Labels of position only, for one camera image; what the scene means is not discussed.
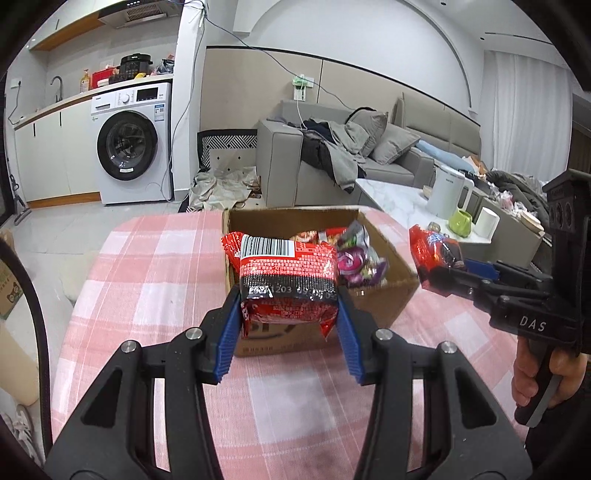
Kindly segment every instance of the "white cabinet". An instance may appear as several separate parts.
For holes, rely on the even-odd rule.
[[[94,2],[92,0],[67,0],[54,13],[57,16],[57,30],[60,30],[76,20],[90,15],[94,10]]]
[[[27,201],[70,194],[60,134],[60,112],[15,132],[18,170]]]
[[[25,200],[98,191],[90,104],[89,100],[77,103],[15,131]]]
[[[62,154],[70,193],[97,192],[95,165],[96,134],[90,120],[91,101],[77,103],[61,110]]]
[[[50,35],[53,35],[57,31],[57,16],[54,13],[50,16],[43,25],[39,27],[39,30],[35,32],[35,34],[31,37],[29,42],[27,43],[27,48],[29,50],[35,49],[39,42],[42,42]]]
[[[33,37],[27,43],[27,48],[29,50],[52,50],[64,41],[71,40],[72,38],[81,35],[85,31],[90,31],[93,28],[102,25],[95,18],[90,19],[88,22],[85,22],[83,26],[73,25],[74,31],[69,31],[69,33],[68,31],[64,30],[72,23],[94,12],[96,12],[94,0],[67,0],[66,3],[64,3],[60,8],[58,8],[53,13],[53,15],[50,16],[47,19],[47,21],[41,26],[41,28],[39,28],[39,30],[35,32]],[[60,34],[60,36],[63,37],[62,39],[57,41],[54,37],[53,41],[51,39],[47,40],[49,37],[51,37],[53,34],[59,31],[62,31]]]

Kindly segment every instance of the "washing machine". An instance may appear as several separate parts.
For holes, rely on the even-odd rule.
[[[103,204],[172,198],[171,83],[149,83],[92,98],[96,183]]]

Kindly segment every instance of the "red box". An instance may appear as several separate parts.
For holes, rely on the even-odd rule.
[[[111,75],[113,75],[113,69],[105,69],[99,72],[94,72],[90,80],[90,89],[92,90],[97,88],[99,80],[107,79]]]

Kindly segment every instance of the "snack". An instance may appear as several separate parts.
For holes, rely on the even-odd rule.
[[[240,246],[243,236],[242,232],[230,232],[222,237],[223,249],[237,273],[240,272]]]
[[[337,240],[347,230],[344,226],[335,228],[327,228],[317,232],[316,230],[310,230],[307,232],[300,232],[297,235],[291,237],[294,242],[305,242],[307,244],[320,244],[326,242],[330,245],[336,245]]]
[[[335,228],[327,228],[321,232],[318,232],[318,240],[320,242],[326,242],[331,245],[336,245],[340,236],[347,230],[344,226],[338,226]]]
[[[293,240],[294,242],[304,242],[305,244],[317,244],[318,232],[316,230],[300,232],[297,235],[292,236],[291,240]]]
[[[388,269],[388,261],[385,258],[380,258],[372,247],[369,247],[366,251],[360,250],[363,252],[364,257],[361,269],[350,274],[341,272],[342,279],[349,288],[374,287],[382,281]]]
[[[410,251],[422,282],[427,280],[427,273],[433,267],[452,267],[462,270],[466,268],[460,245],[454,239],[437,232],[422,230],[418,225],[409,229],[408,236]]]
[[[241,238],[240,252],[236,240]],[[250,322],[320,323],[326,337],[335,324],[337,261],[333,246],[253,237],[222,238],[230,260],[239,258],[243,335]]]
[[[386,274],[388,261],[369,244],[369,233],[358,221],[349,225],[337,240],[340,282],[348,288],[373,287]]]

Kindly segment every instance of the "white kettle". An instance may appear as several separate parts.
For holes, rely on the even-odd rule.
[[[462,210],[468,207],[474,182],[447,165],[437,165],[435,175],[435,185],[427,202],[427,210],[439,218],[449,220],[456,212],[464,186],[468,187],[468,193]]]

